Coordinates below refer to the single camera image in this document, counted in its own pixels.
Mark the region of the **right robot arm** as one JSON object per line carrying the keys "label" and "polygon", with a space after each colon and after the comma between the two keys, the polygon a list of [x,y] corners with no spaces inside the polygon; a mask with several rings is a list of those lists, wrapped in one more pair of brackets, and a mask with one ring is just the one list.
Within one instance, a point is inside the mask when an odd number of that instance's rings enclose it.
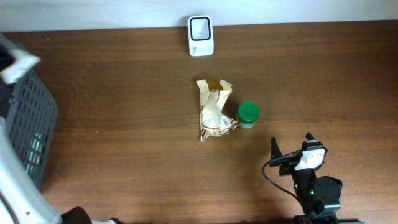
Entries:
{"label": "right robot arm", "polygon": [[[305,138],[300,150],[283,155],[276,138],[272,137],[270,160],[261,169],[264,178],[298,201],[303,215],[294,216],[294,223],[361,223],[360,220],[341,220],[336,216],[341,208],[343,183],[334,177],[316,176],[316,171],[325,163],[328,150],[311,133],[307,133]],[[291,176],[294,191],[273,182],[266,175],[266,167],[278,167],[280,176]]]}

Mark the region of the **green lid jar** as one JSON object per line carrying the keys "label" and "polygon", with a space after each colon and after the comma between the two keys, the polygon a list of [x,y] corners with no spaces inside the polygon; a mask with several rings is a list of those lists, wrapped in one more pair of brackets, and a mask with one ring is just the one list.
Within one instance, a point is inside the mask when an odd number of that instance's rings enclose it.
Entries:
{"label": "green lid jar", "polygon": [[251,129],[259,118],[259,108],[257,104],[251,101],[241,103],[236,118],[240,128]]}

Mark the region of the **beige snack bag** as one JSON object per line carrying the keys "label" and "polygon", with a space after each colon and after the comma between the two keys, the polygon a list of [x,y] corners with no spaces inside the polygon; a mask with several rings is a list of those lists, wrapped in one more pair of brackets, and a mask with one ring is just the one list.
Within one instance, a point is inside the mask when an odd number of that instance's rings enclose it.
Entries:
{"label": "beige snack bag", "polygon": [[221,137],[238,127],[238,122],[223,114],[232,84],[225,80],[202,79],[196,84],[200,91],[200,141],[210,136]]}

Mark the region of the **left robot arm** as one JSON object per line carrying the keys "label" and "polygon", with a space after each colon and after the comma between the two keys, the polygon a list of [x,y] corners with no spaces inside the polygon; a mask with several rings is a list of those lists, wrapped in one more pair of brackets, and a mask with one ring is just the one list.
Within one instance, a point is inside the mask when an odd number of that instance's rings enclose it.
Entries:
{"label": "left robot arm", "polygon": [[40,193],[58,105],[33,70],[39,61],[1,36],[1,223],[94,223],[79,206],[58,213]]}

